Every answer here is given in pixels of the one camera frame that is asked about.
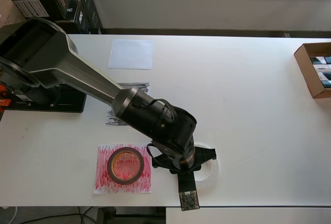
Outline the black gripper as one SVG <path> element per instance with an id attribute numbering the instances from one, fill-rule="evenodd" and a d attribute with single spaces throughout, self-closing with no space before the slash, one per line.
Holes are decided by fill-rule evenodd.
<path id="1" fill-rule="evenodd" d="M 216 150 L 214 148 L 202 148 L 195 146 L 193 158 L 188 162 L 183 162 L 178 159 L 173 159 L 165 154 L 157 157 L 152 156 L 153 168 L 165 168 L 170 170 L 172 174 L 180 174 L 188 171 L 199 171 L 202 164 L 216 160 Z"/>

